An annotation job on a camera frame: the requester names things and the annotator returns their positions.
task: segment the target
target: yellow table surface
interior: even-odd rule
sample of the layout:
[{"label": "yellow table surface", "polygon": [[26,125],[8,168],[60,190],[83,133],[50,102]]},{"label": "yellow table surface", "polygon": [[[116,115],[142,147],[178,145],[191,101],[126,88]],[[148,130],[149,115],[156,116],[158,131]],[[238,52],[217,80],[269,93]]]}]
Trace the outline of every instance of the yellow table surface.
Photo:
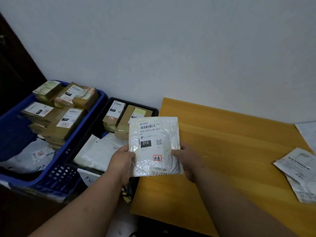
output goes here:
[{"label": "yellow table surface", "polygon": [[[294,125],[168,98],[159,116],[178,117],[180,140],[231,186],[299,236],[316,236],[316,205],[298,202],[272,164],[296,147],[311,152]],[[218,236],[195,184],[184,175],[141,177],[131,213]]]}]

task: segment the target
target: white wall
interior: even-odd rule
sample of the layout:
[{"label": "white wall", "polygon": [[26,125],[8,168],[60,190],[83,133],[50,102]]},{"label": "white wall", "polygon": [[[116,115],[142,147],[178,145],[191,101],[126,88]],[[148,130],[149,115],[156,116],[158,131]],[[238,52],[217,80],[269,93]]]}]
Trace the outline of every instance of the white wall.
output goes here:
[{"label": "white wall", "polygon": [[316,119],[316,0],[0,0],[47,79]]}]

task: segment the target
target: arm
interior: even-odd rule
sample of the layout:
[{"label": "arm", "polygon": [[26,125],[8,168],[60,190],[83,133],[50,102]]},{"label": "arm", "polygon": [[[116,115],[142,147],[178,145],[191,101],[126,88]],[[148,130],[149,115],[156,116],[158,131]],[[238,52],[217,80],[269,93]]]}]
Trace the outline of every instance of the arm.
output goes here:
[{"label": "arm", "polygon": [[186,143],[172,154],[179,158],[187,178],[199,190],[205,207],[221,237],[297,237],[273,216],[249,201],[242,193],[223,183]]},{"label": "arm", "polygon": [[121,188],[128,183],[134,152],[128,145],[111,158],[107,171],[78,198],[59,211],[30,237],[105,236],[118,202]]}]

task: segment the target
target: person's left hand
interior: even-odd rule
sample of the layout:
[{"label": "person's left hand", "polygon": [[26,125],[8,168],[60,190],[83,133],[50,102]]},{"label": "person's left hand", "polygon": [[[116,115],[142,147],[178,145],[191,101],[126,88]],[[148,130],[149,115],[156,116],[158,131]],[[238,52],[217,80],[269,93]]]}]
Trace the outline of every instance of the person's left hand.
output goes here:
[{"label": "person's left hand", "polygon": [[113,174],[118,174],[122,181],[122,186],[128,184],[128,180],[131,176],[130,168],[132,164],[132,158],[135,157],[135,155],[135,152],[128,151],[128,145],[122,146],[112,155],[106,171]]}]

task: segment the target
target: hand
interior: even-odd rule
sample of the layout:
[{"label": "hand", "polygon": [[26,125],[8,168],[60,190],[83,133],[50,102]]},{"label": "hand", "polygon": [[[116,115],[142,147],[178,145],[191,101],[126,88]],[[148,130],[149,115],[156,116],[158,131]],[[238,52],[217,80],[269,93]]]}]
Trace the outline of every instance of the hand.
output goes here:
[{"label": "hand", "polygon": [[179,158],[180,163],[183,165],[183,169],[186,177],[189,181],[194,183],[194,175],[199,168],[203,168],[204,163],[201,156],[195,152],[187,143],[180,143],[181,150],[171,150],[171,154]]},{"label": "hand", "polygon": [[117,174],[121,181],[122,186],[128,184],[128,180],[131,176],[130,168],[132,164],[132,158],[135,157],[135,152],[128,151],[128,145],[122,146],[111,157],[107,172],[111,172],[114,175]]}]

